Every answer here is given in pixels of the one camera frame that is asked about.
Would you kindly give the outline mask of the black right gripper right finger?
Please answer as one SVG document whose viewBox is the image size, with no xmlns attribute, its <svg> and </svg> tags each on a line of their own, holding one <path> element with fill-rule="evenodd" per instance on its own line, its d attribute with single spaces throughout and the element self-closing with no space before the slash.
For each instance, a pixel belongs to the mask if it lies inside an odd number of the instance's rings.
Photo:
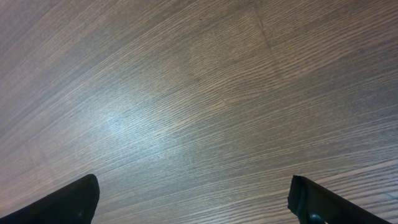
<svg viewBox="0 0 398 224">
<path fill-rule="evenodd" d="M 288 209 L 301 224 L 390 224 L 316 182 L 299 175 L 292 177 Z"/>
</svg>

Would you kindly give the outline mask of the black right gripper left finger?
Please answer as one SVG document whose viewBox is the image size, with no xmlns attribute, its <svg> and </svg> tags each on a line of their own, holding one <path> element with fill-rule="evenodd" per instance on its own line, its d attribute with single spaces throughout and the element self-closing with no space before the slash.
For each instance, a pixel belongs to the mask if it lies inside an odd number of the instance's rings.
<svg viewBox="0 0 398 224">
<path fill-rule="evenodd" d="M 7 224 L 90 224 L 100 199 L 98 179 L 88 174 L 1 218 Z"/>
</svg>

